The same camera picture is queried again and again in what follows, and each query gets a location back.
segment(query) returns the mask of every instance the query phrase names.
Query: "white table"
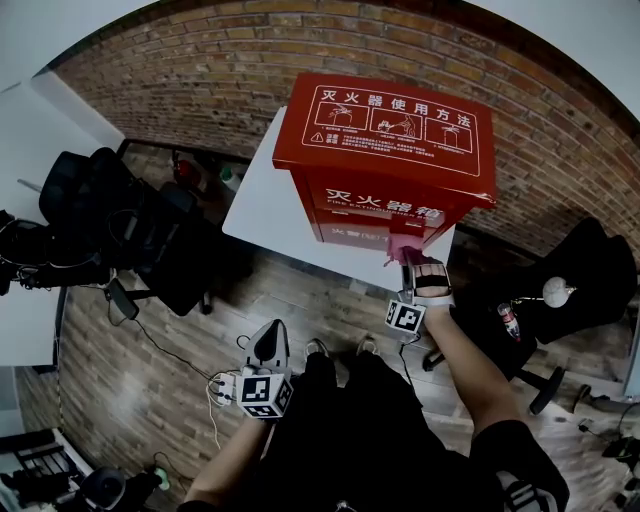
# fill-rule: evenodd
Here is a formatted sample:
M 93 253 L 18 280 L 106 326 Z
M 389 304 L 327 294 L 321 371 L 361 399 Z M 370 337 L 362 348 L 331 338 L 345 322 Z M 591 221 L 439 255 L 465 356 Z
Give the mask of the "white table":
M 271 158 L 286 107 L 273 119 L 247 170 L 222 226 L 227 235 L 251 242 L 339 274 L 398 291 L 400 265 L 384 263 L 383 251 L 318 242 L 289 171 L 273 167 Z M 425 250 L 440 261 L 449 259 L 455 226 Z

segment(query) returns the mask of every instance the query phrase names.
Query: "green object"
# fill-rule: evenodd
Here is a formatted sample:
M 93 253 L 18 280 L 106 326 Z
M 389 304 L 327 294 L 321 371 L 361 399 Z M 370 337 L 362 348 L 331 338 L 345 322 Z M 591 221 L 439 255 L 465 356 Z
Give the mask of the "green object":
M 168 491 L 171 488 L 171 484 L 169 483 L 169 475 L 167 475 L 167 472 L 164 469 L 156 468 L 153 470 L 153 474 L 159 476 L 162 480 L 162 483 L 159 485 L 160 490 Z
M 222 171 L 220 171 L 220 179 L 222 181 L 229 181 L 231 178 L 233 178 L 231 167 L 223 167 Z

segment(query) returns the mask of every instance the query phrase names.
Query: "power strip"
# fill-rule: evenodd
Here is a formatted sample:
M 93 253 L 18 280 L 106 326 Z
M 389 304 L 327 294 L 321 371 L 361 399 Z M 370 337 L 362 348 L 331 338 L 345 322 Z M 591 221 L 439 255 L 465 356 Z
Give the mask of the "power strip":
M 220 375 L 220 382 L 218 382 L 218 391 L 222 395 L 216 397 L 216 400 L 222 405 L 231 405 L 233 402 L 233 385 L 236 382 L 236 378 L 229 374 L 223 373 Z

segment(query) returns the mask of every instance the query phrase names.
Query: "red fire extinguisher box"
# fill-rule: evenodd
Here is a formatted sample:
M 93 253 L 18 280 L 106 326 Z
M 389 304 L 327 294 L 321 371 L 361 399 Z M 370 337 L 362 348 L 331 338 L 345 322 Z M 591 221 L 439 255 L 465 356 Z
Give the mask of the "red fire extinguisher box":
M 407 234 L 426 246 L 496 201 L 490 109 L 381 80 L 298 75 L 273 164 L 322 242 L 385 250 Z

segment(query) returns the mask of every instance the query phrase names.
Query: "black pants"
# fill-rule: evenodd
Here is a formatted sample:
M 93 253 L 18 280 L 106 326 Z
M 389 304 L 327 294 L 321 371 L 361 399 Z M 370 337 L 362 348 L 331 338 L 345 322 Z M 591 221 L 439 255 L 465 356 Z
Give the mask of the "black pants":
M 300 493 L 304 507 L 297 510 L 334 510 L 342 499 L 367 510 L 359 497 L 406 485 L 409 461 L 444 451 L 411 386 L 379 356 L 355 357 L 339 389 L 333 362 L 314 353 L 294 387 L 260 467 L 262 496 L 279 481 L 285 494 Z

